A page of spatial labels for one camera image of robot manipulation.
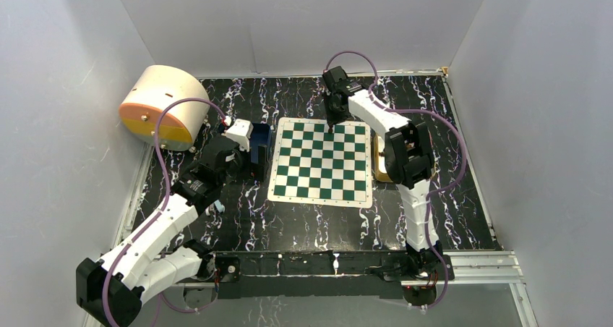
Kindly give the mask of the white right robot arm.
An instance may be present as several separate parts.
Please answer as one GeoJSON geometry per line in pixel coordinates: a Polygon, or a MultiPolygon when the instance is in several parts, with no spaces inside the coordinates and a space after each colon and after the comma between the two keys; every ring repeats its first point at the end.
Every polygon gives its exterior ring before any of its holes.
{"type": "Polygon", "coordinates": [[[434,273],[440,242],[426,222],[426,196],[434,171],[432,140],[425,123],[414,123],[374,99],[361,83],[351,80],[342,67],[322,74],[327,125],[358,118],[384,140],[385,171],[396,185],[406,221],[407,263],[401,272],[416,279],[434,273]]]}

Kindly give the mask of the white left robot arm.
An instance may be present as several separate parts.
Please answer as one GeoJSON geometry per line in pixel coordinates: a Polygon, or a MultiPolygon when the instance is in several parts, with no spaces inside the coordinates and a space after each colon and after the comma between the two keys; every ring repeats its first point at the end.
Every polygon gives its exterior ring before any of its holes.
{"type": "Polygon", "coordinates": [[[269,130],[240,139],[227,133],[214,137],[154,213],[98,260],[85,258],[77,266],[77,305],[104,326],[129,326],[148,300],[172,284],[190,277],[207,281],[217,275],[213,251],[197,240],[164,258],[158,255],[219,200],[229,182],[238,177],[264,179],[271,141],[269,130]]]}

